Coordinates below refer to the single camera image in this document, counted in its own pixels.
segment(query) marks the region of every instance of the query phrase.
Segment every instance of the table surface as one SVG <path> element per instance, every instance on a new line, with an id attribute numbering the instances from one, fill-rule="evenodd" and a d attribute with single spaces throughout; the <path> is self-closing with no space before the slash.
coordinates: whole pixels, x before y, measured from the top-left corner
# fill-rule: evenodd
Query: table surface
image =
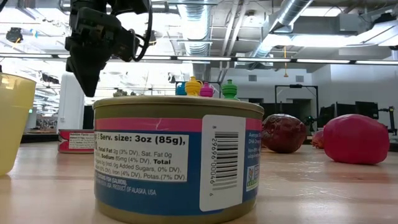
<path id="1" fill-rule="evenodd" d="M 115 224 L 95 210 L 93 155 L 58 154 L 57 143 L 22 144 L 0 177 L 2 224 Z M 378 166 L 332 162 L 302 146 L 261 155 L 255 209 L 230 223 L 398 223 L 398 153 Z"/>

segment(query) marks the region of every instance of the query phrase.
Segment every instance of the ventilation pipe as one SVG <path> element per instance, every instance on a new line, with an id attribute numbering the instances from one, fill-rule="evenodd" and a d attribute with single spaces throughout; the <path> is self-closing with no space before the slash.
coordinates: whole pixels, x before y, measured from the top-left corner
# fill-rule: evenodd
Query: ventilation pipe
<path id="1" fill-rule="evenodd" d="M 270 15 L 269 18 L 265 21 L 264 31 L 266 32 L 264 36 L 264 40 L 260 46 L 251 54 L 251 57 L 266 57 L 269 52 L 274 47 L 272 42 L 267 40 L 267 35 L 269 32 L 276 32 L 277 29 L 283 27 L 290 27 L 287 29 L 289 32 L 292 30 L 293 23 L 300 17 L 301 13 L 309 7 L 313 0 L 285 0 L 282 2 L 280 6 L 280 10 L 276 12 L 275 16 Z M 249 70 L 253 70 L 257 63 L 252 63 L 248 67 Z"/>
<path id="2" fill-rule="evenodd" d="M 183 21 L 183 37 L 193 42 L 185 43 L 185 50 L 190 56 L 209 56 L 210 45 L 204 42 L 210 38 L 210 6 L 202 4 L 178 5 Z M 204 81 L 210 81 L 210 64 L 193 63 L 193 75 Z"/>

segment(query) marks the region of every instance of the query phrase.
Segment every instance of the column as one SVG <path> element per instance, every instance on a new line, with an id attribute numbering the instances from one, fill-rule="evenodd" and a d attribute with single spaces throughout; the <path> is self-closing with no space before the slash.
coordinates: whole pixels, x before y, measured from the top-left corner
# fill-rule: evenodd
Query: column
<path id="1" fill-rule="evenodd" d="M 65 72 L 61 79 L 59 129 L 82 129 L 85 95 L 74 74 Z"/>

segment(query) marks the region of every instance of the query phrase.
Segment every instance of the dark red fruit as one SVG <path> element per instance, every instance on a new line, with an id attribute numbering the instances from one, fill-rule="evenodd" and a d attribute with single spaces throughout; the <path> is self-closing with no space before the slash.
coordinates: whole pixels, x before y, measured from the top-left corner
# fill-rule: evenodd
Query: dark red fruit
<path id="1" fill-rule="evenodd" d="M 387 128 L 359 114 L 339 116 L 324 130 L 325 153 L 336 162 L 377 164 L 387 157 L 390 141 Z"/>
<path id="2" fill-rule="evenodd" d="M 262 122 L 261 144 L 278 153 L 297 151 L 307 137 L 305 125 L 287 114 L 273 114 Z"/>
<path id="3" fill-rule="evenodd" d="M 325 145 L 325 143 L 324 143 L 324 138 L 323 138 L 323 131 L 317 131 L 312 136 L 312 146 L 317 149 L 323 149 L 324 145 Z"/>

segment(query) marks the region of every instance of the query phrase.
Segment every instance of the small can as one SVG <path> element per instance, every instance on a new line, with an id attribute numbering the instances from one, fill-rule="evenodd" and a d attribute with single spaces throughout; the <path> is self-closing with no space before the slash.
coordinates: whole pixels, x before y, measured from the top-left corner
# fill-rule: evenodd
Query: small can
<path id="1" fill-rule="evenodd" d="M 60 129 L 58 132 L 58 152 L 94 153 L 94 130 Z"/>
<path id="2" fill-rule="evenodd" d="M 199 96 L 127 96 L 95 109 L 95 196 L 128 223 L 220 223 L 259 184 L 258 105 Z"/>

